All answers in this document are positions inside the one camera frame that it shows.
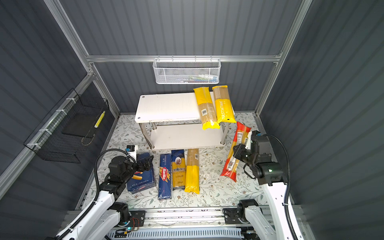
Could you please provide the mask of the blue yellow spaghetti bag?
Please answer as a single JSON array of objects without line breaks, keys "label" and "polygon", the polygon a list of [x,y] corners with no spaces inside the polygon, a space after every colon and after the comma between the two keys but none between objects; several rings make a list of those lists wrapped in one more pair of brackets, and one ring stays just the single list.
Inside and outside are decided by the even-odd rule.
[{"label": "blue yellow spaghetti bag", "polygon": [[186,160],[184,150],[172,150],[173,190],[184,189],[186,185]]}]

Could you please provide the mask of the yellow Pastatime spaghetti bag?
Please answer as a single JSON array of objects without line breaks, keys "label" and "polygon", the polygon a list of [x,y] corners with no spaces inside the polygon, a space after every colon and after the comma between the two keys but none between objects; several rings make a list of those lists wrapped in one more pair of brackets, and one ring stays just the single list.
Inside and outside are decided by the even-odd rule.
[{"label": "yellow Pastatime spaghetti bag", "polygon": [[213,87],[218,123],[236,123],[228,86]]}]

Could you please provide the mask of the yellow clear spaghetti bag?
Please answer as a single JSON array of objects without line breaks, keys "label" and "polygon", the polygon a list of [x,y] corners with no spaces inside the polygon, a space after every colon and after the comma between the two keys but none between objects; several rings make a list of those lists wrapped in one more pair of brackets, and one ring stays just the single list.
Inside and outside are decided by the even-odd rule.
[{"label": "yellow clear spaghetti bag", "polygon": [[188,149],[186,160],[185,192],[200,193],[199,149]]}]

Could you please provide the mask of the yellow barcode spaghetti bag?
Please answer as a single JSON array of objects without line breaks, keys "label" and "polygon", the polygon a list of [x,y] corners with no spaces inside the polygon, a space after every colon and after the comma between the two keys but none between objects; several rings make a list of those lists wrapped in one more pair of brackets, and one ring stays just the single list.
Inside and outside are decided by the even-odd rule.
[{"label": "yellow barcode spaghetti bag", "polygon": [[195,88],[194,93],[202,122],[202,129],[220,129],[209,88]]}]

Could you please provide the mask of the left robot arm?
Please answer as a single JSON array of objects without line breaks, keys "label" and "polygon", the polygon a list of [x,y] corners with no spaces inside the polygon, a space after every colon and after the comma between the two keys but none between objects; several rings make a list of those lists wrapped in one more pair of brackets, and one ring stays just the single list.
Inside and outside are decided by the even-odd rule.
[{"label": "left robot arm", "polygon": [[[108,152],[120,152],[122,155],[111,160],[108,178],[103,183],[99,183],[98,161]],[[46,237],[46,239],[108,240],[107,234],[115,226],[125,227],[132,222],[134,227],[139,227],[139,221],[131,215],[128,205],[117,201],[135,173],[145,172],[153,167],[154,156],[150,155],[141,161],[137,161],[136,156],[135,146],[131,146],[130,152],[116,148],[102,151],[94,166],[96,183],[94,199],[56,236]]]}]

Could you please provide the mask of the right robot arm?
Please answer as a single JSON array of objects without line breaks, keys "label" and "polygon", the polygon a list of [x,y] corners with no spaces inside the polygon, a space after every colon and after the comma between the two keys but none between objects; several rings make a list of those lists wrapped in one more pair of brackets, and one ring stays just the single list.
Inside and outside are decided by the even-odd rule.
[{"label": "right robot arm", "polygon": [[292,203],[290,201],[291,175],[281,164],[272,160],[270,139],[259,131],[249,133],[246,144],[236,145],[235,159],[243,162],[251,172],[248,175],[257,180],[268,200],[272,221],[269,222],[256,200],[241,200],[237,208],[223,209],[227,225],[250,224],[259,240],[302,240]]}]

